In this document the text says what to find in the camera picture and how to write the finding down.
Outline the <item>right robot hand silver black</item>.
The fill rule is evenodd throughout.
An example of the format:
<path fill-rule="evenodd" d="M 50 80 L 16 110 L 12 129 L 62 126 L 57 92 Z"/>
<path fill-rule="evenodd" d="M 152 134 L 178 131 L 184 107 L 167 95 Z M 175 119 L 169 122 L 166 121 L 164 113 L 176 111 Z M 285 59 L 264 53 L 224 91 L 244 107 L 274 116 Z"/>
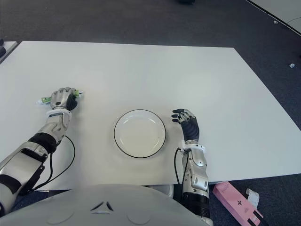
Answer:
<path fill-rule="evenodd" d="M 176 109 L 172 111 L 172 121 L 178 123 L 183 132 L 184 141 L 199 141 L 199 126 L 196 116 L 188 109 Z"/>

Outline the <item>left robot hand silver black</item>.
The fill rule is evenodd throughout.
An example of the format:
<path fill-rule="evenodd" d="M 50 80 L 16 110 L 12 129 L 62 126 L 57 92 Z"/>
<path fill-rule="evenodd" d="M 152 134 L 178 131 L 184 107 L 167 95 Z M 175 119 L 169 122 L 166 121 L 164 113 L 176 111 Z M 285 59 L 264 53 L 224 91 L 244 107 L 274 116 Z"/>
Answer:
<path fill-rule="evenodd" d="M 68 111 L 75 109 L 78 105 L 76 94 L 77 90 L 70 87 L 60 88 L 53 92 L 50 101 L 51 109 L 66 109 Z"/>

